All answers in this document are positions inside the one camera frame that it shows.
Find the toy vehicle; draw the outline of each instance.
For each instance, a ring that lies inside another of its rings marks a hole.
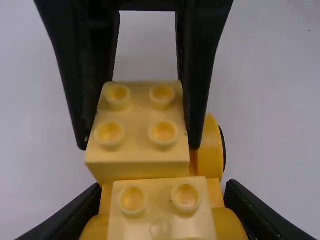
[[[235,180],[206,115],[233,0],[35,0],[93,185],[19,239],[313,239]],[[119,10],[175,11],[178,78],[112,82]]]

